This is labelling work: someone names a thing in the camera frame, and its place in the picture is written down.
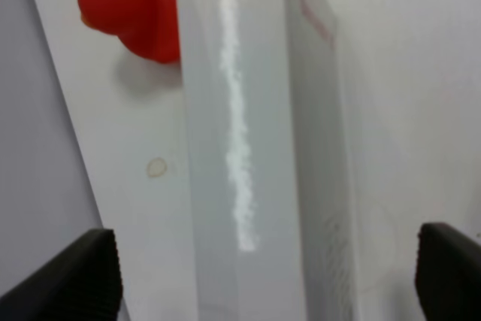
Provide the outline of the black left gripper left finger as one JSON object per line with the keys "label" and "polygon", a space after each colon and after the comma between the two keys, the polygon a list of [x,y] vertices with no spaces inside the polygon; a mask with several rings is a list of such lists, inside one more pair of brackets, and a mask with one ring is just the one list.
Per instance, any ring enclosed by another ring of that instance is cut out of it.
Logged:
{"label": "black left gripper left finger", "polygon": [[116,320],[123,299],[116,238],[91,229],[1,297],[2,320]]}

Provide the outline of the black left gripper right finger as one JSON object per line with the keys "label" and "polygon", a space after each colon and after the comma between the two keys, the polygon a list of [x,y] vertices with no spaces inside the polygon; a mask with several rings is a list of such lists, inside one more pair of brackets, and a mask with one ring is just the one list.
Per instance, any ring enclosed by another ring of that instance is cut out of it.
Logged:
{"label": "black left gripper right finger", "polygon": [[423,224],[415,287],[427,320],[479,320],[480,245],[446,223]]}

